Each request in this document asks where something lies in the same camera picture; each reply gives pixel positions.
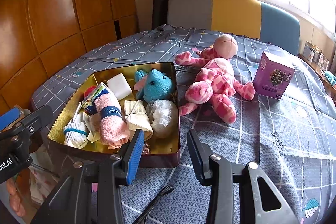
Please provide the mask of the white sock blue stripe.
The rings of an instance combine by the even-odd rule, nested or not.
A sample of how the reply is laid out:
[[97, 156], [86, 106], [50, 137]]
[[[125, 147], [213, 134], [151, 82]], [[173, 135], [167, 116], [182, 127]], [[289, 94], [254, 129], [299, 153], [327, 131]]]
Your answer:
[[78, 149], [84, 148], [88, 143], [88, 130], [84, 122], [83, 113], [80, 112], [80, 109], [81, 102], [78, 103], [72, 119], [63, 128], [65, 136], [64, 144]]

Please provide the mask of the pink towel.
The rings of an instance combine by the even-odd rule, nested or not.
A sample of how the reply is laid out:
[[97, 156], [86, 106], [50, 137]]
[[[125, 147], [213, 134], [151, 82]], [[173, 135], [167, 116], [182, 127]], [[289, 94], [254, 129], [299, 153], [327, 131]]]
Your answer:
[[120, 148], [127, 143], [130, 131], [125, 123], [121, 106], [113, 93], [105, 93], [94, 101], [100, 114], [100, 140], [109, 149]]

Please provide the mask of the green blue tissue pack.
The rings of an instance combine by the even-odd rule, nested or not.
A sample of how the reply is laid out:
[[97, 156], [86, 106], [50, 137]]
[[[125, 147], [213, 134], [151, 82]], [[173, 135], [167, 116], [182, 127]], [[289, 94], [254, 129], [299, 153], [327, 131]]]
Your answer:
[[97, 113], [97, 108], [95, 105], [96, 98], [100, 97], [103, 94], [111, 93], [112, 91], [104, 83], [100, 83], [97, 86], [97, 89], [94, 94], [90, 97], [86, 97], [81, 102], [81, 107], [87, 114], [94, 115]]

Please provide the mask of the cream cloth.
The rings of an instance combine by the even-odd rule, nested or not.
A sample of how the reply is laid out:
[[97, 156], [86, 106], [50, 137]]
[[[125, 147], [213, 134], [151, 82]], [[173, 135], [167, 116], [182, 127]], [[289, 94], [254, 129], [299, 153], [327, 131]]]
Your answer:
[[130, 140], [133, 139], [135, 131], [141, 129], [145, 141], [153, 136], [153, 129], [149, 117], [141, 100], [124, 101], [124, 112], [127, 127], [130, 131]]

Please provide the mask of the grey checked bed sheet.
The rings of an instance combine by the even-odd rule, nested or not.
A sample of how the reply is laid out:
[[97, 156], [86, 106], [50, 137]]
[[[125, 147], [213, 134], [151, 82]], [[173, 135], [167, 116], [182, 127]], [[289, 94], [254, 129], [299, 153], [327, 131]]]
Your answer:
[[[184, 51], [209, 47], [217, 31], [164, 25], [100, 46], [62, 65], [32, 96], [33, 108], [51, 106], [58, 116], [92, 73], [122, 65], [173, 61]], [[132, 223], [166, 185], [174, 191], [149, 215], [148, 223], [204, 223], [210, 188], [195, 177], [186, 134], [195, 129], [214, 152], [239, 164], [259, 163], [278, 187], [301, 223], [321, 223], [335, 198], [335, 106], [314, 71], [301, 59], [277, 46], [238, 36], [238, 53], [231, 59], [242, 83], [255, 76], [261, 54], [273, 53], [292, 62], [294, 76], [276, 100], [256, 96], [251, 101], [231, 97], [237, 120], [228, 125], [210, 105], [180, 120], [181, 159], [177, 167], [142, 168], [133, 184], [121, 189], [126, 223]]]

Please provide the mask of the pink braided scrunchie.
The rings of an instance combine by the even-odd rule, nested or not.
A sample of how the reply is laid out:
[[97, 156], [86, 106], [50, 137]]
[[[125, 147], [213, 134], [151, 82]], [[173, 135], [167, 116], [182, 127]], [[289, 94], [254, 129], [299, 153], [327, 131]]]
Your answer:
[[150, 155], [151, 154], [151, 148], [150, 148], [150, 145], [148, 143], [144, 144], [142, 154], [143, 155]]

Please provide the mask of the white paper packet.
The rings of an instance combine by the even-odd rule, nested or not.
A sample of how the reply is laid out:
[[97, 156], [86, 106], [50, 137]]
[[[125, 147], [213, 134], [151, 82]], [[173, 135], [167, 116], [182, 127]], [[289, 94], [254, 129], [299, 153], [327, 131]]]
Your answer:
[[94, 115], [88, 115], [87, 113], [84, 113], [83, 117], [84, 117], [84, 123], [87, 129], [89, 130], [88, 140], [91, 143], [100, 140], [100, 122], [101, 122], [100, 114], [96, 113]]

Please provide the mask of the red plush item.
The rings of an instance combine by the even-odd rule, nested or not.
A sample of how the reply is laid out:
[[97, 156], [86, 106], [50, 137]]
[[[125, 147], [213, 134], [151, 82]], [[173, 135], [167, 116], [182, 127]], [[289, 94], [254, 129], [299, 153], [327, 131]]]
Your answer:
[[92, 94], [95, 93], [97, 89], [97, 86], [90, 86], [85, 92], [84, 92], [84, 98], [90, 97]]

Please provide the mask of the white fluffy item in plastic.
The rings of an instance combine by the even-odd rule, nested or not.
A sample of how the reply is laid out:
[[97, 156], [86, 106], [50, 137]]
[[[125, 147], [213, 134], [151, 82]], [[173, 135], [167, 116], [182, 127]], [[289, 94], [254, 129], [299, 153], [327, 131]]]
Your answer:
[[152, 100], [146, 106], [150, 125], [154, 136], [159, 139], [168, 138], [178, 124], [178, 109], [169, 100]]

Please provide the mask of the pink giraffe plush toy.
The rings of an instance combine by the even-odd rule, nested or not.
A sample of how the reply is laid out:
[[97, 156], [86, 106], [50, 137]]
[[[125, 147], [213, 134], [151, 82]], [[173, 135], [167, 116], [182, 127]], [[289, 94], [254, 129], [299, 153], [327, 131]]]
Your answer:
[[187, 103], [179, 107], [179, 115], [185, 116], [199, 106], [209, 102], [214, 112], [227, 124], [236, 121], [236, 110], [230, 97], [239, 94], [245, 100], [255, 96], [253, 82], [240, 83], [234, 77], [234, 70], [229, 61], [238, 51], [235, 38], [229, 34], [219, 36], [214, 44], [192, 57], [191, 52], [176, 55], [174, 61], [180, 66], [200, 68], [195, 81], [185, 92]]

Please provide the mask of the purple cardboard box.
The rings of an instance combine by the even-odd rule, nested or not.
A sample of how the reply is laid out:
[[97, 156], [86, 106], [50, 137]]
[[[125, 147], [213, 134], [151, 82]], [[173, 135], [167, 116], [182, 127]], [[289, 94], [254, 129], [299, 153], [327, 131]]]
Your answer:
[[295, 69], [282, 56], [263, 52], [253, 79], [253, 85], [258, 95], [280, 99], [287, 89]]

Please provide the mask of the wooden wardrobe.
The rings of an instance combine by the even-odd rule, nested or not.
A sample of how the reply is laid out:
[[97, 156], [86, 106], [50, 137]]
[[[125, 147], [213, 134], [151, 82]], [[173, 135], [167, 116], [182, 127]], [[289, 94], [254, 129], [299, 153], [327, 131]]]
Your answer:
[[138, 31], [135, 0], [1, 0], [1, 112], [60, 69]]

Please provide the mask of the wooden desk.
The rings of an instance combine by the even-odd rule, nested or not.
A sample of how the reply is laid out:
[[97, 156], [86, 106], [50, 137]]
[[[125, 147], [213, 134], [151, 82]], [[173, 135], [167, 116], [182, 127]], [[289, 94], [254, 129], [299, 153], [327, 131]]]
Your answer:
[[298, 54], [298, 57], [300, 59], [302, 59], [303, 61], [305, 61], [315, 71], [315, 73], [318, 75], [318, 77], [322, 81], [323, 86], [325, 87], [327, 95], [329, 97], [331, 97], [331, 99], [335, 103], [335, 86], [331, 86], [331, 84], [329, 83], [329, 81], [327, 80], [327, 78], [324, 76], [321, 67], [318, 66], [316, 63], [313, 63], [313, 62], [309, 61], [308, 59], [306, 59], [305, 57], [303, 57], [303, 55], [300, 54], [300, 53]]

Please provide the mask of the teal plush on desk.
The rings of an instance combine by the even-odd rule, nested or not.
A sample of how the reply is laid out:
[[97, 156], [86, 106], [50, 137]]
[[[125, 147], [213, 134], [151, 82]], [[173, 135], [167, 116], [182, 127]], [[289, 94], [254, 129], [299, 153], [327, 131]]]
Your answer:
[[325, 78], [327, 79], [329, 84], [331, 86], [335, 86], [336, 85], [336, 76], [333, 75], [333, 73], [331, 73], [330, 71], [325, 71], [324, 74], [325, 74]]

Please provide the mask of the yellow blue grey headboard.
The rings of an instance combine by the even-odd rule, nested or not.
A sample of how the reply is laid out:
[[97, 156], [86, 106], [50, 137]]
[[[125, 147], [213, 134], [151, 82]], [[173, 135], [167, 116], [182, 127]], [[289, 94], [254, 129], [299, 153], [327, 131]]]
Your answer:
[[167, 23], [259, 39], [294, 56], [299, 50], [299, 20], [256, 0], [169, 0]]

